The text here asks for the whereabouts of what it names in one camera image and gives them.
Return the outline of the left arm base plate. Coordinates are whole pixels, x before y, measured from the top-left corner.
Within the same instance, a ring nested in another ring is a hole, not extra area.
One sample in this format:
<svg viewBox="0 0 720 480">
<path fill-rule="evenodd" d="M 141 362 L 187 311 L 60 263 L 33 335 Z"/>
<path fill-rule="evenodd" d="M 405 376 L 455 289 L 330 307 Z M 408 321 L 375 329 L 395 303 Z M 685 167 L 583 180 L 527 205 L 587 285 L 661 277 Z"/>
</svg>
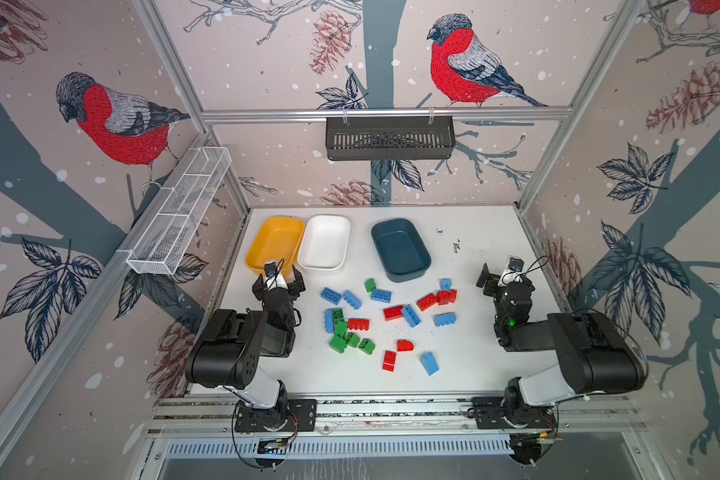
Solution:
<svg viewBox="0 0 720 480">
<path fill-rule="evenodd" d="M 312 432 L 317 417 L 315 399 L 278 401 L 273 408 L 253 408 L 240 400 L 234 413 L 238 433 Z"/>
</svg>

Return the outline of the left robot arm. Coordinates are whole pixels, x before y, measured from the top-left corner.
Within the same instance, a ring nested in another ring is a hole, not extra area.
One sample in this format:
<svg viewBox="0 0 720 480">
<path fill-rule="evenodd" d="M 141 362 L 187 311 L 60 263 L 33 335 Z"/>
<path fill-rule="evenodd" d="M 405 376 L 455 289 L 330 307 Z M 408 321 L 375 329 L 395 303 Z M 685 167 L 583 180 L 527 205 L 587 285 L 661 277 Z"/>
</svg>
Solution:
<svg viewBox="0 0 720 480">
<path fill-rule="evenodd" d="M 303 276 L 292 270 L 293 279 L 282 282 L 274 264 L 252 285 L 257 310 L 218 309 L 187 358 L 185 378 L 206 388 L 233 393 L 255 414 L 283 420 L 288 414 L 287 390 L 259 367 L 262 357 L 286 358 L 294 347 L 301 314 L 294 302 L 306 290 Z"/>
</svg>

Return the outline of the white plastic bin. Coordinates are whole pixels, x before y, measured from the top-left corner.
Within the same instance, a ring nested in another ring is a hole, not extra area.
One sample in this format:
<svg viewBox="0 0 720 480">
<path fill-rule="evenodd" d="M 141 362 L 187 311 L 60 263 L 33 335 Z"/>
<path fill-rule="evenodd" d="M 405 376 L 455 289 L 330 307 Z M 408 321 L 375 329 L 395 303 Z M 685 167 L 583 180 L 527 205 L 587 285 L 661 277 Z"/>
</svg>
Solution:
<svg viewBox="0 0 720 480">
<path fill-rule="evenodd" d="M 298 252 L 298 264 L 307 271 L 337 273 L 346 260 L 351 222 L 338 215 L 316 215 L 308 220 Z"/>
</svg>

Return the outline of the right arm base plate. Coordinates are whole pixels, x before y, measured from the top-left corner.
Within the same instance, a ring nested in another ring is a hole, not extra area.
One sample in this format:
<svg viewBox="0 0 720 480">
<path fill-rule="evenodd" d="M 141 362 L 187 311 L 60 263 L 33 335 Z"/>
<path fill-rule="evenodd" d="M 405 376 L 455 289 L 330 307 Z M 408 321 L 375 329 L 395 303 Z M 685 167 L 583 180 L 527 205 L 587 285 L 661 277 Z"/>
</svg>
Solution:
<svg viewBox="0 0 720 480">
<path fill-rule="evenodd" d="M 528 406 L 522 400 L 510 402 L 503 397 L 474 397 L 467 417 L 476 422 L 479 430 L 557 428 L 553 408 Z"/>
</svg>

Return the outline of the red square lego brick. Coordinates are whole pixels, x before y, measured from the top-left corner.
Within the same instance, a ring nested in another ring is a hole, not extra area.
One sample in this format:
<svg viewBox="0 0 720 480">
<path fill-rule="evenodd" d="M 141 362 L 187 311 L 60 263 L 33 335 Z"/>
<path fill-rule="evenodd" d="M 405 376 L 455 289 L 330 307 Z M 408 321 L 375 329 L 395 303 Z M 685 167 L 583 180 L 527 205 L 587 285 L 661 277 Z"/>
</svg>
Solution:
<svg viewBox="0 0 720 480">
<path fill-rule="evenodd" d="M 458 292 L 454 289 L 440 290 L 436 294 L 437 303 L 439 306 L 445 306 L 452 304 L 456 301 Z"/>
</svg>

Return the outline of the small green lego brick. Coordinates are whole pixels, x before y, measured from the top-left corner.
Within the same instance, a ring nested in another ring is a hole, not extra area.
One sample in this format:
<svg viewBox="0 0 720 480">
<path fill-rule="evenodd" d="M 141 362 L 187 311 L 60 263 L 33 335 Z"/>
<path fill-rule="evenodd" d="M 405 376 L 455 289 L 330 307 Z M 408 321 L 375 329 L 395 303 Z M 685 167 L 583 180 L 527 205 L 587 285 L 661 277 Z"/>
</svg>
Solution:
<svg viewBox="0 0 720 480">
<path fill-rule="evenodd" d="M 373 290 L 376 289 L 375 280 L 372 279 L 372 278 L 367 279 L 367 280 L 364 282 L 364 287 L 365 287 L 365 290 L 366 290 L 368 293 L 372 292 Z"/>
</svg>

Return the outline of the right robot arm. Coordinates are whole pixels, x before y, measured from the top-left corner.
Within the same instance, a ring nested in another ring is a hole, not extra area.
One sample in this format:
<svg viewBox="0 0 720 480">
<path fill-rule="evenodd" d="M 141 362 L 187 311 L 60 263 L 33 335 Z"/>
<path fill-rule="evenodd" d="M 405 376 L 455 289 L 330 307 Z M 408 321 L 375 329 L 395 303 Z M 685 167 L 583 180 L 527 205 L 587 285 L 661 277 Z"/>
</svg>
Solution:
<svg viewBox="0 0 720 480">
<path fill-rule="evenodd" d="M 510 422 L 584 395 L 625 394 L 644 385 L 647 367 L 605 314 L 550 313 L 532 321 L 535 287 L 519 272 L 507 282 L 484 265 L 476 286 L 493 299 L 494 333 L 505 351 L 556 354 L 556 364 L 509 381 L 501 408 Z"/>
</svg>

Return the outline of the dark teal plastic bin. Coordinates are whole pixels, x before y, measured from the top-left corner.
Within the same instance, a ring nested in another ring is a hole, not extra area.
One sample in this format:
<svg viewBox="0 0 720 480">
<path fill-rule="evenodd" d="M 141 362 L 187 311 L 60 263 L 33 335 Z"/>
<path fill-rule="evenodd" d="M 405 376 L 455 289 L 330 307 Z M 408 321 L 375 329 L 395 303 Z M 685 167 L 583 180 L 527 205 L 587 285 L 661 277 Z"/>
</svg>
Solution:
<svg viewBox="0 0 720 480">
<path fill-rule="evenodd" d="M 408 219 L 395 218 L 375 224 L 371 238 L 386 276 L 392 282 L 420 278 L 431 266 L 431 255 Z"/>
</svg>

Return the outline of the yellow plastic bin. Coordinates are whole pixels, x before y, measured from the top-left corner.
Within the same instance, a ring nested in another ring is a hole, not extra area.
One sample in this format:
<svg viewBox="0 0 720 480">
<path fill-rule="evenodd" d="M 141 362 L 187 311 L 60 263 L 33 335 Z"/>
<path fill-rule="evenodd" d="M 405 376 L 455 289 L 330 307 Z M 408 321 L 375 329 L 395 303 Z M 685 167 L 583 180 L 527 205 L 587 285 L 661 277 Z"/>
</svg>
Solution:
<svg viewBox="0 0 720 480">
<path fill-rule="evenodd" d="M 265 220 L 246 254 L 246 266 L 254 273 L 263 273 L 266 263 L 282 260 L 281 274 L 289 277 L 304 231 L 304 222 L 297 218 L 276 216 Z"/>
</svg>

